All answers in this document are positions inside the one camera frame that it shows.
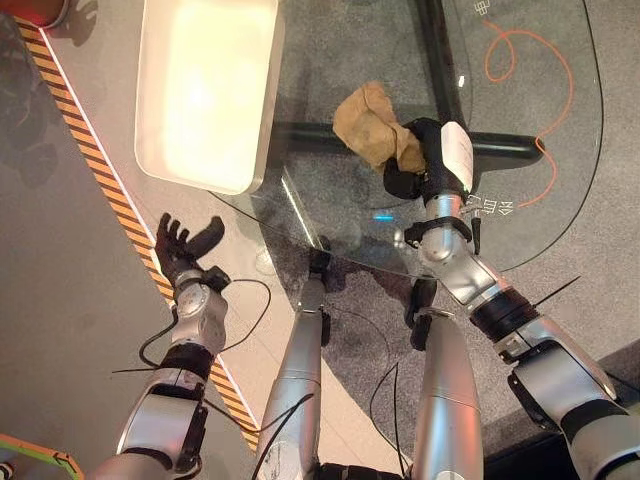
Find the white label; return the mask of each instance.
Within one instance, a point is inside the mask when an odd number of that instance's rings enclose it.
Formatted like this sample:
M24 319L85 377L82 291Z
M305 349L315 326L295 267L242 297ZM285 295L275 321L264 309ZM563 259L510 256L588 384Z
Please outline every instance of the white label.
M442 161L467 192L473 186L473 147L467 132L456 122L447 122L440 134Z

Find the black cable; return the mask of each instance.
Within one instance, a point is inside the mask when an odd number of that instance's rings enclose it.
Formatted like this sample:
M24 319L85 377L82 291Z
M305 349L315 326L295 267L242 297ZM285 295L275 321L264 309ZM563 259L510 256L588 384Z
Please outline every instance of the black cable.
M206 398L203 398L202 401L204 403L206 403L207 405L209 405L211 408L213 408L216 412L224 415L225 417L227 417L227 419L229 419L231 422L235 423L238 427L240 427L240 429L243 432L247 432L247 433L262 433L265 430L267 430L268 428L273 427L278 420L280 420L282 417L284 417L285 415L287 415L294 407L288 408L287 410L285 410L284 412L282 412L280 415L278 415L276 418L274 418L271 422L267 423L266 425L263 425L262 427L260 427L259 429L255 430L253 428L248 428L245 427L242 423L240 423L238 420L236 420L235 418L233 418L233 416L231 416L230 414L228 414L227 412L225 412L222 408L218 407L217 405L215 405L213 402L211 402L211 400L208 400Z
M181 477L176 477L174 478L174 480L191 480L192 478L196 478L198 475L200 475L201 471L202 471L202 458L200 457L200 455L198 455L196 458L195 470L191 473L187 473L186 475L182 475Z
M544 302L546 302L547 300L549 300L551 297L557 295L558 293L560 293L562 290L564 290L565 288L567 288L569 285L571 285L572 283L578 281L580 279L581 275L578 275L576 278L574 278L573 280L569 280L567 283L565 283L564 285L562 285L560 288L556 288L553 292L551 292L549 295L547 295L546 297L544 297L542 300L540 300L539 302L535 303L533 305L533 308L536 308L538 306L540 306L541 304L543 304Z
M384 381L387 379L387 377L389 376L389 374L393 371L393 369L397 369L398 368L398 364L394 364L389 370L387 370L387 372L382 376L382 378L380 379L380 381L378 382L378 384L376 385L376 388L373 391L373 394L371 395L371 398L369 399L369 420L371 420L371 423L373 424L373 428L376 429L376 432L378 432L380 434L380 436L382 437L382 439L387 442L389 444L389 446L393 449L397 449L396 445L394 445L393 443L391 443L391 441L385 436L384 433L382 433L382 431L380 430L380 428L378 428L378 425L376 424L376 421L373 418L373 401L376 398L376 395L378 394L378 390L380 390L380 387L382 386L382 384L384 383ZM400 461L401 462L405 462L405 465L407 468L409 468L409 464L407 463L407 461L405 460L404 457L400 456Z
M251 475L251 480L256 480L256 478L258 478L258 472L260 471L262 462L264 462L264 458L267 456L267 453L269 453L269 449L271 448L271 445L273 445L273 442L277 438L278 434L282 431L282 429L287 424L289 419L293 416L293 414L296 413L296 410L300 407L300 405L302 405L304 402L309 400L311 397L313 397L313 393L308 393L307 395L302 397L300 400L298 400L298 403L296 403L293 407L291 407L291 411L287 414L287 416L284 418L282 423L278 426L276 431L273 432L273 435L271 435L271 438L265 445L264 450L262 451L262 454L258 459L258 463L256 464L256 468L253 470L253 475Z
M125 368L123 370L112 370L111 373L129 373L129 372L154 372L157 370L157 367L146 367L146 368Z
M159 368L160 367L160 364L158 364L158 363L156 363L156 362L154 362L152 360L149 360L144 352L147 349L147 347L149 347L149 345L151 345L153 342L155 342L159 338L161 338L164 335L166 335L167 333L169 333L171 330L173 330L173 327L175 327L178 324L178 312L177 312L177 309L176 309L175 305L171 306L171 315L173 316L173 320L171 321L171 325L168 325L167 327L163 328L162 330L160 330L155 335L152 335L151 337L147 338L144 341L144 343L142 345L140 345L140 349L138 350L138 357L140 358L140 361L142 361L142 363L144 363L146 365L149 365L150 367L154 367L154 368Z
M269 305L271 305L271 289L269 288L269 285L267 285L263 281L261 281L261 280L253 280L251 278L239 278L237 280L233 280L231 283L236 283L236 282L257 283L259 285L262 285L267 290L267 303L265 304L264 308L262 309L262 313L258 317L258 320L256 320L256 323L253 324L253 327L251 327L249 332L244 337L242 337L240 340L238 340L237 342L229 345L228 347L224 347L220 351L220 353L226 352L228 350L231 350L232 348L237 347L238 345L243 343L245 340L247 340L247 338L249 338L251 336L251 334L254 332L254 330L256 328L258 328L258 325L260 325L260 322L264 318L265 313L267 313L267 310L269 309Z
M251 327L249 332L242 339L237 341L236 343L234 343L232 345L229 345L228 347L223 348L220 351L220 353L226 352L227 350L231 350L232 348L237 347L238 345L243 343L245 340L247 340L251 336L251 334L254 332L254 330L256 328L258 328L258 325L260 325L260 322L264 318L265 313L267 313L267 310L268 310L269 306L271 305L271 289L263 281L249 279L249 278L239 278L237 280L233 280L231 283L235 283L235 282L258 283L258 284L262 285L267 290L267 295L268 295L267 303L265 304L265 306L264 306L264 308L262 310L262 313L260 313L260 316L258 317L258 320L256 320L256 323L253 325L253 327ZM122 369L122 370L114 370L111 373L146 372L146 371L156 370L157 368L159 368L160 365L158 363L154 362L153 360L150 360L146 356L145 351L149 347L149 345L151 345L153 342L155 342L156 340L159 340L164 335L169 333L178 324L178 312L177 312L177 309L176 309L175 305L171 306L171 314L173 316L173 320L172 320L171 324L168 325L167 327L163 328L162 330L160 330L155 335L152 335L151 337L146 339L144 341L144 343L140 346L140 349L138 350L138 357L140 358L140 361L142 361L146 365L149 365L149 367L151 367L151 368L126 368L126 369Z
M349 315L353 315L354 317L361 318L362 320L367 322L369 325L371 325L373 329L376 331L376 333L380 336L380 338L382 338L382 341L384 342L384 346L387 351L387 362L389 362L389 360L391 359L391 346L389 345L389 341L387 340L387 337L384 336L384 333L382 332L382 330L380 330L380 327L378 327L371 319L365 317L360 313L356 313L356 312L352 312L351 310L345 310L344 308L336 307L332 303L327 304L327 307L330 308L331 310L337 310L338 312L346 313Z
M405 477L404 465L402 464L402 452L400 451L400 436L398 435L398 364L396 363L396 373L393 377L393 428L396 433L396 451L398 452L398 463L400 464L400 471L402 472L402 478Z

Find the white tray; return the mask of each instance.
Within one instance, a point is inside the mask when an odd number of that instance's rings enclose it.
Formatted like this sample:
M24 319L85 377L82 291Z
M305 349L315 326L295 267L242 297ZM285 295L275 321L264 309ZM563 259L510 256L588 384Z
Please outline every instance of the white tray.
M229 195L257 189L283 39L278 0L146 0L136 96L140 168Z

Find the black strap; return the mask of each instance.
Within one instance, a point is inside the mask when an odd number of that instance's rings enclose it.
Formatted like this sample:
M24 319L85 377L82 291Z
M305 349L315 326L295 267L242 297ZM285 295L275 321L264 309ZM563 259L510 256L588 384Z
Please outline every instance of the black strap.
M460 220L458 217L439 217L433 220L429 220L428 222L418 222L411 225L411 227L407 228L404 231L404 241L407 242L411 247L417 248L415 246L415 242L420 243L425 232L433 228L442 227L444 225L451 225L458 232L460 232L460 234L467 242L470 242L473 239L471 230L469 229L467 224Z

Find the orange cable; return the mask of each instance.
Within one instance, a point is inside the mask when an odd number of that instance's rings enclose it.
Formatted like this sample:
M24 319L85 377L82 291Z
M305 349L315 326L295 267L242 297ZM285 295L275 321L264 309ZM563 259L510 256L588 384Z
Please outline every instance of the orange cable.
M558 49L555 46L553 46L549 41L547 41L545 38L538 35L537 33L533 33L529 30L502 31L497 25L494 25L493 23L487 20L483 20L483 23L486 26L496 30L500 34L491 43L484 57L484 73L491 82L500 83L506 80L511 76L511 74L515 69L516 52L513 47L513 44L511 43L511 40L509 39L511 35L525 35L542 43L545 47L549 48L553 52L553 54L558 58L558 60L560 60L560 63L562 63L562 66L567 72L567 78L569 81L569 94L567 96L567 102L565 103L565 106L562 109L562 112L560 113L558 118L556 118L556 120L550 126L545 128L542 132L538 133L535 141L536 147L538 148L540 153L544 155L544 157L547 159L547 161L551 165L551 180L549 181L549 183L547 184L547 187L544 189L544 191L540 195L526 202L522 202L518 205L518 207L528 207L529 205L533 205L534 203L542 200L551 191L551 188L553 187L556 179L558 178L558 166L555 160L553 159L553 156L551 155L551 153L542 146L542 138L550 134L551 132L553 132L556 128L558 128L558 126L566 119L567 115L569 114L569 110L571 109L571 104L573 103L573 73L571 72L571 68L569 67L567 60L562 56L562 54L558 51ZM493 55L493 51L495 50L496 46L502 40L507 42L507 46L509 47L509 52L511 54L511 63L510 63L509 69L505 74L501 75L500 77L494 77L493 75L491 75L491 72L489 71L489 60L491 59L491 56Z

